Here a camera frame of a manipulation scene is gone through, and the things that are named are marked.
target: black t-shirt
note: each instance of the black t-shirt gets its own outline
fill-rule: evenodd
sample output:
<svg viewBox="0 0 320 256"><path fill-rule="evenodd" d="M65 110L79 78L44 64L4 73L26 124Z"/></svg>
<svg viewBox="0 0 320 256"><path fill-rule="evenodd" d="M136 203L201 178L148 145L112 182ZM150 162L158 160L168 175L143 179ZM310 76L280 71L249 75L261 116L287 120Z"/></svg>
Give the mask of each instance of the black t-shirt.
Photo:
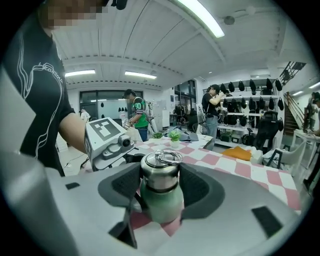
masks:
<svg viewBox="0 0 320 256"><path fill-rule="evenodd" d="M74 111L69 104L65 70L56 44L41 27L36 12L15 34L3 66L36 114L20 151L64 176L55 145L60 122Z"/></svg>
<svg viewBox="0 0 320 256"><path fill-rule="evenodd" d="M216 106L212 105L209 101L212 99L210 93L205 93L202 97L202 108L205 114L209 116L218 116L218 112L216 110Z"/></svg>

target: pink and white checkered tablecloth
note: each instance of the pink and white checkered tablecloth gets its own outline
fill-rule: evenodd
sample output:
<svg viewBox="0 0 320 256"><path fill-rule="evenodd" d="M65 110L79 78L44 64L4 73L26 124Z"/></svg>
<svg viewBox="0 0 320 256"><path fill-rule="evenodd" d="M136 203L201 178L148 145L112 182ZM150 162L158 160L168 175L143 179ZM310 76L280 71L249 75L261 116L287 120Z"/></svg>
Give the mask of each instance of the pink and white checkered tablecloth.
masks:
<svg viewBox="0 0 320 256"><path fill-rule="evenodd" d="M177 148L170 147L170 141L167 138L157 143L152 141L138 142L136 147L148 152L156 150L178 151L182 154L184 163L199 165L250 179L269 190L270 193L274 194L297 213L301 211L299 193L292 176L288 172L203 149L202 147L210 138L205 139L205 136L202 135L199 141L192 143L181 142ZM152 254L170 239L180 227L180 220L177 218L171 223L158 224L151 221L145 214L134 212L131 215L131 225L138 244L138 250L146 254Z"/></svg>

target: potted plant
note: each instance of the potted plant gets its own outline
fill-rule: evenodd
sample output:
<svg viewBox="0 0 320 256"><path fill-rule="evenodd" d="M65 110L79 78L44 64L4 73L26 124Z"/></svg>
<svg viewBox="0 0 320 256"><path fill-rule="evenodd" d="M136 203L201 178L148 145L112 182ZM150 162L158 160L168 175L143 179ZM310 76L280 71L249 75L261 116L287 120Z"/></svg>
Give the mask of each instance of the potted plant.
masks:
<svg viewBox="0 0 320 256"><path fill-rule="evenodd" d="M171 138L171 140L170 140L170 145L171 145L171 147L173 147L173 148L179 147L179 144L180 144L180 141L179 141L180 136L181 136L180 132L175 131L175 130L171 131L171 132L168 134L168 137Z"/></svg>
<svg viewBox="0 0 320 256"><path fill-rule="evenodd" d="M154 143L158 143L160 142L163 137L162 132L155 132L154 134L152 134L152 138L149 139L149 141L153 141Z"/></svg>

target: stair railing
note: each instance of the stair railing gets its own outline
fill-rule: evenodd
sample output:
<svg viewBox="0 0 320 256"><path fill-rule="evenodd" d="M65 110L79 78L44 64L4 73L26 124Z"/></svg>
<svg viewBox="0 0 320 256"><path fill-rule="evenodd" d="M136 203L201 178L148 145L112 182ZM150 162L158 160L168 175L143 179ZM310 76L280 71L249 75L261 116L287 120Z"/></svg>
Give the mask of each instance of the stair railing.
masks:
<svg viewBox="0 0 320 256"><path fill-rule="evenodd" d="M288 106L294 120L296 121L299 129L304 128L306 115L303 113L297 102L291 97L289 92L284 94L284 102Z"/></svg>

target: small green plant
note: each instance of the small green plant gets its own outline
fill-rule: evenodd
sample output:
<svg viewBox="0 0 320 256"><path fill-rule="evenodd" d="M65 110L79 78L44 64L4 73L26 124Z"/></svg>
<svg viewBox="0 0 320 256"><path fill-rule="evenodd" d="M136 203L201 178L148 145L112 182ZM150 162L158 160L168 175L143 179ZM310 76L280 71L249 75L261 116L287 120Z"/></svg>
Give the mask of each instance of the small green plant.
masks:
<svg viewBox="0 0 320 256"><path fill-rule="evenodd" d="M168 134L168 137L171 138L171 141L173 141L173 142L177 142L180 139L180 136L181 136L180 132L175 131L175 130L171 131Z"/></svg>
<svg viewBox="0 0 320 256"><path fill-rule="evenodd" d="M162 133L161 132L155 132L154 134L152 134L152 137L154 139L161 139L162 138Z"/></svg>

